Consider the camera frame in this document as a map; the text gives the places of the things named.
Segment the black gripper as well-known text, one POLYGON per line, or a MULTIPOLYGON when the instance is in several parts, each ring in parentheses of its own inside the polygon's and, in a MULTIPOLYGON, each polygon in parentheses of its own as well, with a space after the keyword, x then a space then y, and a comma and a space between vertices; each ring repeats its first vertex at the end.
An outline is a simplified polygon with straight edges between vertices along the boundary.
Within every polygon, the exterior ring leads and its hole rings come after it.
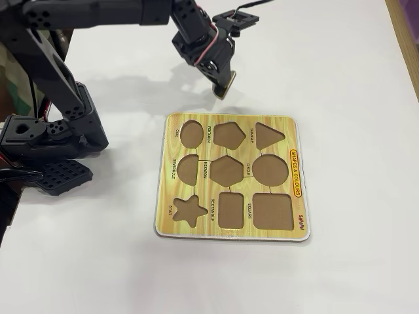
POLYGON ((172 39, 175 49, 188 65, 199 68, 212 83, 213 94, 222 97, 223 90, 228 89, 232 82, 230 61, 235 51, 228 31, 217 27, 198 5, 174 5, 172 20, 177 27, 172 39))

